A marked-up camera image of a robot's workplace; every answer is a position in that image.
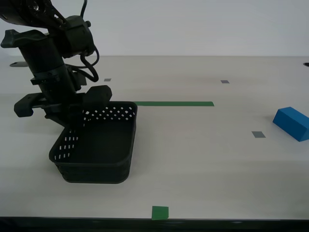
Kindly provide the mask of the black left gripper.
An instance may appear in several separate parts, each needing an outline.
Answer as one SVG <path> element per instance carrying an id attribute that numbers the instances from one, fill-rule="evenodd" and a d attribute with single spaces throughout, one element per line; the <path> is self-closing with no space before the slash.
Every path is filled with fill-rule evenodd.
<path id="1" fill-rule="evenodd" d="M 18 117 L 33 115 L 34 108 L 42 108 L 45 118 L 66 127 L 82 128 L 84 124 L 83 109 L 93 110 L 106 106 L 112 90 L 107 85 L 91 87 L 86 93 L 77 93 L 86 85 L 86 77 L 77 72 L 69 72 L 68 80 L 58 74 L 31 79 L 33 85 L 41 89 L 39 93 L 24 96 L 14 105 Z"/>

